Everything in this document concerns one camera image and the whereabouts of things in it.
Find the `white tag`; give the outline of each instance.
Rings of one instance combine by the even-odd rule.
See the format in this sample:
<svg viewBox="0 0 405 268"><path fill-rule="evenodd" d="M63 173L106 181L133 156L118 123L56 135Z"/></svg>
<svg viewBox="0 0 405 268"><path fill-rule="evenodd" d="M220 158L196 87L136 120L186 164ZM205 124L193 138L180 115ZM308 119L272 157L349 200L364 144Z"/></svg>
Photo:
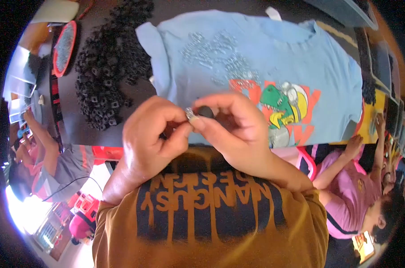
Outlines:
<svg viewBox="0 0 405 268"><path fill-rule="evenodd" d="M275 8L269 7L265 10L265 12L268 14L268 16L269 16L269 18L271 18L271 20L282 21L280 13L278 13L278 11Z"/></svg>

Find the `yellow table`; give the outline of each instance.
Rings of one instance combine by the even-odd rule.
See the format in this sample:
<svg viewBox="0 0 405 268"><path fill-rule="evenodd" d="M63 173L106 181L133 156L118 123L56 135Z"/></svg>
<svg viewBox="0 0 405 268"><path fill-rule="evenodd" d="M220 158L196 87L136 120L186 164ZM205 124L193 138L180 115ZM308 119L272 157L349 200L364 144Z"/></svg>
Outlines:
<svg viewBox="0 0 405 268"><path fill-rule="evenodd" d="M376 115L376 113L384 111L385 98L386 98L386 94L384 92L382 92L379 89L375 89L375 99L376 99L375 105L372 106L372 104L365 104L363 122L362 122L359 132L357 132L357 134L360 134L360 136L363 137L364 144L376 143L376 141L378 140L378 134L376 133L376 131L373 135L370 134L370 127L371 127L372 118ZM347 143L348 143L348 141L341 141L341 142L333 142L330 144L340 145L340 144L347 144Z"/></svg>

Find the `hand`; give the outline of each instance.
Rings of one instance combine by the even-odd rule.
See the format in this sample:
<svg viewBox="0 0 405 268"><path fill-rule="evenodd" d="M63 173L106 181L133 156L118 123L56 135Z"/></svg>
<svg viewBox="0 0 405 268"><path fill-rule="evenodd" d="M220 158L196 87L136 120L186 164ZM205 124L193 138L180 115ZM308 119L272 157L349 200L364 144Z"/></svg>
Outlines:
<svg viewBox="0 0 405 268"><path fill-rule="evenodd" d="M379 113L376 115L375 127L376 127L376 132L378 133L378 137L383 136L385 133L385 119L384 119L383 114Z"/></svg>
<svg viewBox="0 0 405 268"><path fill-rule="evenodd" d="M161 139L168 126L175 130L167 140ZM123 161L131 178L142 184L161 172L187 150L192 129L185 112L166 99L153 96L141 104L122 131Z"/></svg>
<svg viewBox="0 0 405 268"><path fill-rule="evenodd" d="M362 143L362 136L357 135L352 137L347 143L347 147L345 148L345 151L343 153L344 156L346 156L349 161L353 160L360 153Z"/></svg>
<svg viewBox="0 0 405 268"><path fill-rule="evenodd" d="M267 178L274 154L268 147L268 123L262 112L240 93L214 94L195 101L196 108L204 105L215 111L217 121L191 118L195 130L235 169Z"/></svg>
<svg viewBox="0 0 405 268"><path fill-rule="evenodd" d="M24 120L26 122L34 120L34 114L30 109L24 112Z"/></svg>
<svg viewBox="0 0 405 268"><path fill-rule="evenodd" d="M391 152L393 150L393 143L391 141L391 139L388 139L387 141L387 153L388 153L388 157L391 157Z"/></svg>
<svg viewBox="0 0 405 268"><path fill-rule="evenodd" d="M391 163L392 163L391 169L392 169L392 170L396 170L396 166L397 166L397 164L399 163L400 156L401 156L400 150L398 150L398 151L394 154L394 156L392 157L392 159L391 159Z"/></svg>

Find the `curly black hair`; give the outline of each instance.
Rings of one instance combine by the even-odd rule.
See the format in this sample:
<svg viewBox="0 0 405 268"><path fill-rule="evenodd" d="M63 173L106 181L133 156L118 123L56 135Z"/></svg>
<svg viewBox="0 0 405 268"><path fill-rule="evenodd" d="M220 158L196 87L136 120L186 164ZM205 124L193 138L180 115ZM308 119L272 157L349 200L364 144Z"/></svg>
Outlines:
<svg viewBox="0 0 405 268"><path fill-rule="evenodd" d="M397 189L390 191L387 196L390 198L385 199L381 204L381 215L385 219L385 227L381 229L375 225L372 231L374 241L378 244L384 244L388 241L405 203L403 194Z"/></svg>

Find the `red tray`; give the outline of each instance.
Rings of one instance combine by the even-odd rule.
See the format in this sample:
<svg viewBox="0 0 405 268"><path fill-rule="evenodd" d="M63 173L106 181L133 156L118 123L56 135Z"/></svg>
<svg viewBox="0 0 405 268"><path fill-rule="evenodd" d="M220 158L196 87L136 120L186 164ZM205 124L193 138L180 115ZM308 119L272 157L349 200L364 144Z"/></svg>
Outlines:
<svg viewBox="0 0 405 268"><path fill-rule="evenodd" d="M63 28L63 30L61 31L61 34L60 34L60 37L58 38L58 40L60 40L61 37L63 36L63 32L64 32L64 30L66 29L67 26L73 27L73 39L72 39L72 41L71 41L69 57L68 57L68 59L67 59L66 65L64 66L64 69L62 70L62 72L60 72L60 71L57 69L58 51L57 51L57 48L54 48L54 59L53 59L53 65L54 65L54 66L53 66L53 67L54 67L54 74L55 74L57 77L62 77L62 76L64 75L64 73L66 72L67 67L68 67L68 64L69 64L69 62L70 62L71 54L72 54L72 51L73 51L74 42L76 41L77 25L76 25L76 22L75 22L75 21L70 21L69 23L67 23L67 24L64 26L64 28Z"/></svg>

